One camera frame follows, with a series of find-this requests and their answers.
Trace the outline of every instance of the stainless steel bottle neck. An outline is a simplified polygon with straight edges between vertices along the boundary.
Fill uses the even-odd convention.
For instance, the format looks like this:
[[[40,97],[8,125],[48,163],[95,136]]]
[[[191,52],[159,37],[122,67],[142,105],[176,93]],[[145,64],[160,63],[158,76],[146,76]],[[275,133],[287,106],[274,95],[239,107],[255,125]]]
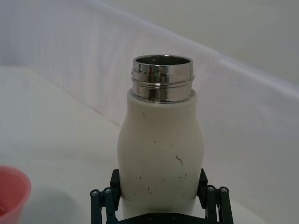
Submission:
[[[194,95],[193,61],[171,55],[147,55],[133,60],[133,88],[136,99],[155,103],[177,103]]]

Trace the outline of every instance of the screw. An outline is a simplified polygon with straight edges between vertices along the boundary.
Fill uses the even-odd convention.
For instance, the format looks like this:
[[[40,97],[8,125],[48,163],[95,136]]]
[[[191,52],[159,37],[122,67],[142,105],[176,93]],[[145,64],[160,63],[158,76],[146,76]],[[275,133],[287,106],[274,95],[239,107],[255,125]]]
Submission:
[[[107,188],[106,190],[105,190],[105,193],[110,193],[111,192],[111,189],[110,188]]]
[[[96,196],[98,193],[99,193],[98,191],[94,190],[94,191],[92,192],[92,196]]]
[[[228,192],[228,189],[227,189],[227,188],[221,188],[221,191],[222,191],[223,193],[227,193],[227,192]]]
[[[213,191],[213,190],[214,190],[214,188],[213,188],[212,186],[208,186],[207,189],[208,189],[209,191]]]

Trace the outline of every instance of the dark scuff mark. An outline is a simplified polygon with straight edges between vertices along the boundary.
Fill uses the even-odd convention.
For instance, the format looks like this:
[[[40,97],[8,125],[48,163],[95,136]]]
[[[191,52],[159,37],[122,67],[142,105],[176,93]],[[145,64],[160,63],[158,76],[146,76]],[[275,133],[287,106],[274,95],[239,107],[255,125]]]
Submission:
[[[176,156],[176,159],[179,160],[179,161],[181,162],[181,164],[183,164],[182,159],[180,159],[180,158],[178,157],[178,155]]]

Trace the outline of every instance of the red cup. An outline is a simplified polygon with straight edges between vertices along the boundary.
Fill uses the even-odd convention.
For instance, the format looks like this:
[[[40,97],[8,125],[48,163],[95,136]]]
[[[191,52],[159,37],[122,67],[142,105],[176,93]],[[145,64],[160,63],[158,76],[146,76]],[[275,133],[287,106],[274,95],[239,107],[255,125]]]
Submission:
[[[18,222],[30,191],[30,180],[22,171],[0,166],[0,224]]]

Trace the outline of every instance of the white bottle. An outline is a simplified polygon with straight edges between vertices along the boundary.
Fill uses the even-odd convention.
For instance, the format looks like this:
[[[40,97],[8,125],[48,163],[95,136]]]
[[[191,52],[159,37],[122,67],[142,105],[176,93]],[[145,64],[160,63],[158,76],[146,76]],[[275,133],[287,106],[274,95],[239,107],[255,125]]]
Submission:
[[[118,140],[124,218],[192,212],[203,158],[192,66],[189,58],[169,55],[133,61]]]

